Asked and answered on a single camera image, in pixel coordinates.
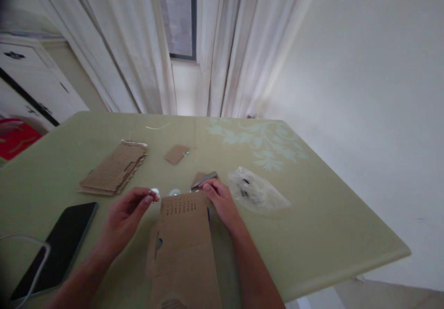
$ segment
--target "window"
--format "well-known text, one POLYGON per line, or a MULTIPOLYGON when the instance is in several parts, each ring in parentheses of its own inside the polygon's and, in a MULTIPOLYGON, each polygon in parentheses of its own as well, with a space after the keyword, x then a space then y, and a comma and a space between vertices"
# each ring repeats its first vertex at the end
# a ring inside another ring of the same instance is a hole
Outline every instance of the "window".
POLYGON ((196 1, 160 0, 171 58, 196 60, 196 1))

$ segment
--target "wire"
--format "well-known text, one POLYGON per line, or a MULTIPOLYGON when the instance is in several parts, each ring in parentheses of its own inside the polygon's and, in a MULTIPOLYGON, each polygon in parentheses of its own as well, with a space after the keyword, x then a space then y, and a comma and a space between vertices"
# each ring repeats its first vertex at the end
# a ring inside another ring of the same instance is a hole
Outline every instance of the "wire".
POLYGON ((167 127, 168 125, 169 125, 169 123, 166 124, 166 125, 164 125, 164 126, 161 126, 161 127, 159 127, 159 128, 150 128, 149 126, 146 126, 146 128, 147 128, 147 129, 152 129, 152 130, 158 130, 158 129, 163 129, 164 127, 167 127))
POLYGON ((43 241, 41 241, 39 239, 36 239, 35 237, 24 235, 24 234, 10 234, 10 235, 6 235, 6 236, 3 236, 3 237, 0 237, 0 241, 1 240, 6 240, 6 239, 11 238, 11 237, 16 237, 16 238, 21 238, 21 239, 29 240, 31 242, 40 244, 40 245, 42 245, 45 248, 45 256, 43 257, 43 260, 40 263, 40 266, 38 267, 37 273, 34 276, 34 279, 32 281, 32 284, 31 284, 31 287, 29 289, 29 292, 28 292, 28 294, 26 294, 26 296, 23 299, 23 301, 15 308, 15 309, 19 309, 26 302, 26 300, 29 298, 29 296, 31 296, 32 292, 34 291, 34 287, 36 286, 36 283, 38 281, 38 277, 40 277, 40 272, 42 272, 43 266, 45 265, 46 261, 48 260, 49 253, 51 252, 51 246, 48 243, 46 243, 46 242, 43 242, 43 241))

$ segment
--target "forearm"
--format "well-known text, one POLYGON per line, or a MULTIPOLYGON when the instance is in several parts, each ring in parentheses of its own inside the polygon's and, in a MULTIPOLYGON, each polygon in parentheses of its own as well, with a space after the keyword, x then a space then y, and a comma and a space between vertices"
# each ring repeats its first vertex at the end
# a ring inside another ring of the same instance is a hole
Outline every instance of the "forearm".
POLYGON ((237 222, 229 231, 244 308, 284 308, 276 286, 243 221, 237 222))
POLYGON ((113 260, 94 248, 63 283, 48 309, 88 308, 113 260))

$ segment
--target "metal tool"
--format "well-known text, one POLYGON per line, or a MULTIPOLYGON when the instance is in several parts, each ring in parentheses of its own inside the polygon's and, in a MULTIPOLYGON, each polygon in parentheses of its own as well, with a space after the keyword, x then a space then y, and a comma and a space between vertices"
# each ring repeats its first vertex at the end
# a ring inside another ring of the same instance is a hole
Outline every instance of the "metal tool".
POLYGON ((203 182, 212 179, 212 178, 216 178, 217 177, 217 173, 216 172, 212 172, 209 173, 205 176, 203 176, 200 180, 198 180, 192 187, 191 187, 191 191, 193 191, 194 189, 197 189, 199 187, 199 185, 201 185, 203 182))

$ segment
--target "smartphone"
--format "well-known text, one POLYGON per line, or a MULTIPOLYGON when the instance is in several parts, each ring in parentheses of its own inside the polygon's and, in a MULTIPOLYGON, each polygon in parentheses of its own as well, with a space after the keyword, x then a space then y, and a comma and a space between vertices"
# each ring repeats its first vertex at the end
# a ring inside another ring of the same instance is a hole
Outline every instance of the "smartphone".
MULTIPOLYGON (((46 239, 46 242, 51 245, 51 251, 32 294, 56 287, 65 278, 97 205, 97 203, 88 203, 71 206, 60 215, 46 239)), ((42 247, 12 293, 11 300, 17 300, 28 294, 44 256, 45 248, 42 247)))

